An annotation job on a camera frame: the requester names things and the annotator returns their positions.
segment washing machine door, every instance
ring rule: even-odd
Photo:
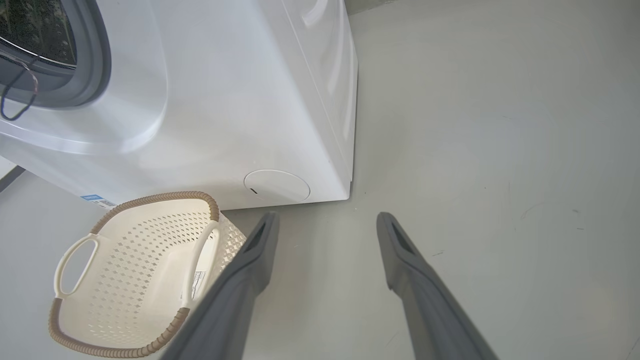
[[[55,151],[114,154],[141,147],[159,129],[167,75],[148,1],[41,1],[27,24],[20,1],[0,20],[0,133]],[[29,72],[23,71],[25,65]]]

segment sticker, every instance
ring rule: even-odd
[[[103,209],[111,210],[111,209],[116,207],[116,204],[114,204],[111,201],[108,201],[106,199],[103,199],[102,197],[100,197],[98,195],[85,195],[85,196],[80,196],[80,197],[83,198],[84,200],[90,201],[90,202],[100,206]]]
[[[192,299],[196,296],[196,292],[202,287],[205,275],[207,275],[206,271],[196,271],[196,273],[193,274],[193,285],[191,285]]]

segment plastic laundry basket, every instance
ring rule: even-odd
[[[165,346],[246,237],[203,192],[165,193],[117,206],[64,254],[54,277],[51,337],[102,357],[143,357]],[[93,254],[70,293],[67,260]]]

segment floor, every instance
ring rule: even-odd
[[[347,8],[347,14],[353,15],[393,1],[395,0],[344,0],[344,5]]]
[[[398,0],[352,15],[351,198],[225,212],[245,233],[281,217],[244,358],[414,358],[376,239],[388,211],[499,358],[639,360],[639,10]],[[0,193],[5,357],[90,358],[46,319],[60,254],[103,213],[32,174]]]

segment white washing machine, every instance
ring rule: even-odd
[[[71,39],[57,53],[3,32],[4,113],[28,103],[31,74],[39,89],[0,120],[0,156],[105,207],[182,190],[221,209],[349,197],[343,0],[55,1],[66,17],[50,5],[40,23]]]

